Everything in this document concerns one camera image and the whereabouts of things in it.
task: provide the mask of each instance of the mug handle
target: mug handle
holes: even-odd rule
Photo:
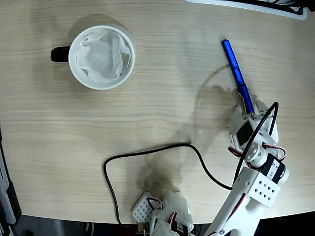
[[[70,46],[56,47],[50,52],[50,59],[54,62],[68,62]]]

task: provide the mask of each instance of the wooden table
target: wooden table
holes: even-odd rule
[[[192,141],[230,185],[227,151],[236,102],[220,40],[232,43],[251,93],[280,104],[280,144],[290,179],[265,217],[315,210],[315,14],[299,21],[183,0],[3,0],[0,125],[23,214],[116,222],[102,163],[122,153]],[[132,75],[119,87],[79,84],[50,51],[89,26],[121,24],[134,36]],[[228,191],[187,148],[108,166],[121,218],[144,190],[179,189],[195,223],[211,222]]]

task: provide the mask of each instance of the dark floor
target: dark floor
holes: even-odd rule
[[[314,219],[315,212],[261,220],[255,236],[301,235],[298,222],[308,222]],[[194,234],[203,236],[210,224],[195,225]],[[136,236],[137,226],[121,228],[117,224],[91,224],[74,221],[54,220],[22,215],[14,227],[15,236]],[[303,234],[311,235],[311,230]]]

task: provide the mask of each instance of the white tissue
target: white tissue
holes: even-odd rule
[[[77,65],[96,82],[119,78],[130,62],[130,49],[117,33],[97,29],[84,37],[76,52]]]

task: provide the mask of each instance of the black wire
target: black wire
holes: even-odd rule
[[[272,131],[274,130],[274,126],[275,126],[277,115],[278,115],[278,109],[279,109],[279,104],[275,107],[274,115],[273,115],[273,118],[272,118],[270,130],[269,130],[269,135],[270,136],[272,135]]]
[[[232,190],[232,187],[229,187],[223,183],[221,183],[220,181],[218,181],[216,178],[214,178],[212,176],[212,174],[210,174],[210,172],[208,171],[205,163],[203,162],[203,159],[202,159],[202,156],[200,154],[200,152],[198,151],[198,149],[191,145],[191,144],[188,144],[188,143],[179,143],[179,144],[172,144],[172,145],[168,145],[168,146],[165,146],[165,147],[160,147],[160,148],[156,148],[156,149],[153,149],[153,150],[148,150],[148,151],[141,151],[141,152],[135,152],[135,153],[129,153],[129,154],[122,154],[122,155],[117,155],[117,156],[113,156],[109,159],[107,159],[105,162],[104,162],[104,165],[103,165],[103,172],[104,172],[104,176],[105,176],[105,179],[106,179],[106,182],[108,184],[108,187],[110,189],[110,192],[112,194],[112,197],[113,197],[113,201],[114,201],[114,207],[115,207],[115,214],[116,214],[116,218],[117,218],[117,222],[120,226],[122,227],[129,227],[127,225],[123,225],[120,221],[120,218],[119,218],[119,209],[118,209],[118,203],[117,203],[117,199],[116,199],[116,195],[115,195],[115,192],[114,192],[114,189],[113,189],[113,186],[109,180],[109,177],[108,177],[108,174],[107,174],[107,169],[106,169],[106,166],[107,164],[112,161],[112,160],[116,160],[116,159],[119,159],[119,158],[125,158],[125,157],[131,157],[131,156],[141,156],[141,155],[147,155],[147,154],[152,154],[152,153],[155,153],[155,152],[159,152],[159,151],[164,151],[164,150],[168,150],[168,149],[172,149],[172,148],[179,148],[179,147],[188,147],[188,148],[191,148],[195,151],[195,153],[197,154],[197,156],[199,157],[199,161],[201,163],[201,166],[203,168],[203,170],[205,171],[205,173],[207,174],[207,176],[213,181],[215,182],[216,184],[218,184],[220,187],[222,188],[225,188],[227,190]]]
[[[252,142],[254,141],[254,138],[256,137],[257,133],[259,132],[259,130],[261,129],[262,125],[264,124],[264,122],[266,121],[266,119],[269,117],[269,115],[272,113],[272,111],[275,109],[275,108],[278,108],[279,106],[279,103],[278,102],[274,102],[271,107],[267,110],[266,114],[262,117],[262,119],[260,120],[258,126],[256,127],[255,131],[253,132],[253,134],[251,135],[250,139],[248,140],[247,142],[247,145],[242,153],[242,156],[237,164],[237,168],[236,168],[236,171],[235,171],[235,175],[234,175],[234,181],[233,183],[236,181],[239,173],[240,173],[240,170],[241,170],[241,167],[242,167],[242,163],[245,159],[245,156],[248,152],[248,150],[250,149],[251,145],[252,145]]]
[[[277,2],[267,2],[267,1],[261,1],[261,0],[228,0],[228,1],[236,1],[246,4],[254,4],[258,6],[264,6],[264,7],[272,7],[272,8],[288,8],[288,7],[294,7],[297,6],[296,2],[290,3],[290,4],[277,4]]]

